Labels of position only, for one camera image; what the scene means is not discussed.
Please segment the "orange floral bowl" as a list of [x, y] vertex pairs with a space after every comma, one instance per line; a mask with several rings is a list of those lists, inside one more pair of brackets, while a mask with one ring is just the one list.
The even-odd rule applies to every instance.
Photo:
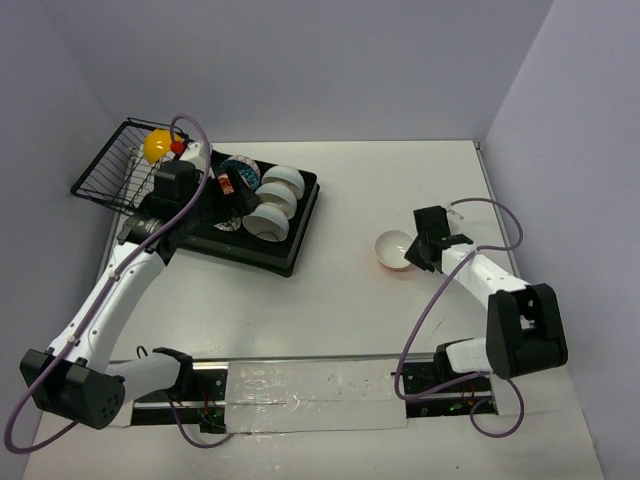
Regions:
[[235, 188], [228, 174], [221, 174], [217, 177], [221, 191], [225, 196], [233, 195]]

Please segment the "blue patterned bowl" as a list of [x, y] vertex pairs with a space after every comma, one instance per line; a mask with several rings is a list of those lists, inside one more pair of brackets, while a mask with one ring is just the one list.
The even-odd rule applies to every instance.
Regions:
[[222, 166], [236, 170], [252, 191], [261, 186], [261, 171], [255, 160], [243, 155], [232, 155], [222, 162]]

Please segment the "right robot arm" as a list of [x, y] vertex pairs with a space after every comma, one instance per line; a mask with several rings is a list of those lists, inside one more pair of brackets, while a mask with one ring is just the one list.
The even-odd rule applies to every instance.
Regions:
[[421, 270], [440, 273], [465, 288], [486, 310], [482, 338], [437, 347], [434, 378], [455, 391], [471, 373], [512, 379], [565, 365], [568, 346], [557, 296], [545, 283], [528, 283], [483, 254], [468, 236], [451, 232], [447, 210], [432, 206], [414, 212], [417, 236], [405, 259]]

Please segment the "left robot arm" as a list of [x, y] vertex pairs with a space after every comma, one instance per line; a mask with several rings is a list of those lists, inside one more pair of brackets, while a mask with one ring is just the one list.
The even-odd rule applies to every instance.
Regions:
[[188, 396], [196, 377], [190, 355], [161, 347], [112, 367], [112, 352], [139, 300], [190, 230], [249, 214], [259, 203], [230, 165], [204, 173], [187, 161], [162, 163], [151, 192], [123, 223], [109, 264], [81, 310], [45, 351], [29, 350], [21, 360], [36, 406], [101, 430], [124, 404], [144, 395]]

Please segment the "black drainer tray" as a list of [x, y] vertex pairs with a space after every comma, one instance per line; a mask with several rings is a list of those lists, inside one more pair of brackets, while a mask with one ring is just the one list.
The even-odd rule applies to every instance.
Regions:
[[[319, 184], [315, 174], [300, 171], [306, 184], [302, 199], [297, 200], [295, 216], [289, 220], [289, 233], [282, 242], [268, 242], [251, 235], [242, 225], [242, 219], [232, 208], [231, 195], [225, 196], [217, 177], [227, 174], [232, 167], [223, 167], [222, 162], [232, 155], [212, 151], [206, 159], [208, 173], [213, 179], [215, 192], [215, 219], [199, 225], [175, 225], [171, 233], [176, 236], [182, 249], [202, 253], [207, 256], [224, 258], [242, 264], [255, 266], [277, 273], [284, 277], [291, 276], [294, 264], [301, 248], [302, 240], [309, 223], [311, 213], [319, 194]], [[255, 160], [261, 176], [275, 164]], [[235, 232], [217, 230], [214, 225], [233, 217], [241, 219], [241, 227]]]

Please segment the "white taped sheet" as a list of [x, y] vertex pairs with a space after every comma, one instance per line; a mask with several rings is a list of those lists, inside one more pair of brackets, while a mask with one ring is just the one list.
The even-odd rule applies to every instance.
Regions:
[[233, 364], [224, 420], [230, 433], [402, 429], [405, 403], [392, 360]]

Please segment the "white cardboard sheet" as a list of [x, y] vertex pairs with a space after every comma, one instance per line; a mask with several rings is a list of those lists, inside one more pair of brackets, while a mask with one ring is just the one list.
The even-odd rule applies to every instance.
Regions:
[[43, 412], [38, 433], [62, 428], [32, 446], [26, 479], [86, 478], [82, 459], [103, 455], [100, 442], [131, 424], [134, 400], [149, 392], [137, 361], [99, 369], [85, 360], [54, 364], [49, 357], [29, 357], [21, 371], [33, 390], [29, 397]]

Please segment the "black mounting rail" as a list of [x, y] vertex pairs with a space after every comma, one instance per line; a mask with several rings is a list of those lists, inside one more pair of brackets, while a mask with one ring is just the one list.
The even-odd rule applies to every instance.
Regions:
[[[200, 433], [222, 434], [225, 391], [230, 365], [199, 362], [194, 367], [189, 390], [173, 403], [160, 393], [152, 393], [133, 404], [131, 423], [134, 426], [171, 425], [181, 421]], [[405, 403], [407, 422], [413, 418], [466, 416], [470, 412], [494, 414], [491, 382], [486, 378], [472, 379], [460, 385], [437, 390], [440, 379], [430, 361], [408, 362], [402, 373], [392, 369], [393, 389]]]

